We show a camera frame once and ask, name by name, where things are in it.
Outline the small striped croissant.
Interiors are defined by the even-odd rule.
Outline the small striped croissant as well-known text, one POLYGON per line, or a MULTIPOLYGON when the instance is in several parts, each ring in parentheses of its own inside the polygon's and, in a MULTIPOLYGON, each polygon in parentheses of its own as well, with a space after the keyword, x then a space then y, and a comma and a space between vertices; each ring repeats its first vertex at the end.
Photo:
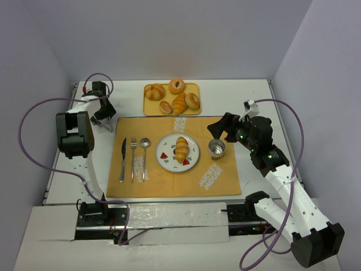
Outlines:
POLYGON ((188 155, 189 146, 184 137, 179 137, 175 145, 175 158, 178 163, 183 163, 188 155))

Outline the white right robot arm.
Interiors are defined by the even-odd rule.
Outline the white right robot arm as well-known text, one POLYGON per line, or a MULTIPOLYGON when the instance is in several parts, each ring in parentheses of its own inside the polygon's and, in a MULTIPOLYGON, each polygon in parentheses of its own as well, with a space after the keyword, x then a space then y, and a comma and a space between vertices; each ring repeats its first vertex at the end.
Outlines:
POLYGON ((239 142, 247 148, 252 164, 287 205, 287 209, 282 210, 263 191, 246 198, 250 212, 276 229, 276 236, 266 252, 270 253, 276 241, 284 237, 297 262, 308 268, 338 254, 345 231, 341 224, 331 223, 322 214, 293 175, 288 159, 273 143, 271 123, 262 116, 240 117, 226 113, 207 129, 214 139, 226 133, 227 142, 239 142))

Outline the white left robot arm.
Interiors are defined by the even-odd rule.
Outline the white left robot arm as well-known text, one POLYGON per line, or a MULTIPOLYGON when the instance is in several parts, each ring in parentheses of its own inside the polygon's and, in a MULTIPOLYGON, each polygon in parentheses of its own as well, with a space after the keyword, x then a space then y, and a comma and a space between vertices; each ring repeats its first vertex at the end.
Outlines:
POLYGON ((98 125, 112 132, 112 125, 104 122, 110 121, 116 110, 109 99, 102 98, 109 93, 106 83, 95 81, 91 89, 83 93, 80 102, 67 112, 57 113, 55 117, 58 148, 73 163, 75 173, 82 177, 81 198, 86 203, 104 200, 93 166, 93 126, 98 125))

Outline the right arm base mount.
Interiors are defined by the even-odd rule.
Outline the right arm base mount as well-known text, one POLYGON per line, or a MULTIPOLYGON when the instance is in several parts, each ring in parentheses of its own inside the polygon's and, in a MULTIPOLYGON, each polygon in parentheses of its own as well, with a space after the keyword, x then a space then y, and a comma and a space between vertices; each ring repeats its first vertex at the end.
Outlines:
POLYGON ((249 212, 245 203, 228 204, 221 211, 227 214, 230 236, 262 235, 265 230, 275 230, 265 219, 249 212))

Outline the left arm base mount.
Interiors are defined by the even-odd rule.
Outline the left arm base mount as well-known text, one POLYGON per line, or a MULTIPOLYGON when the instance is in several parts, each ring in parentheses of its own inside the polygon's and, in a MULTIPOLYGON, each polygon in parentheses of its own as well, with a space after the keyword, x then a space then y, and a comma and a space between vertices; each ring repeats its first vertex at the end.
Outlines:
POLYGON ((127 208, 99 202, 85 203, 79 199, 76 210, 76 241, 108 240, 114 244, 127 241, 127 231, 124 230, 127 208))

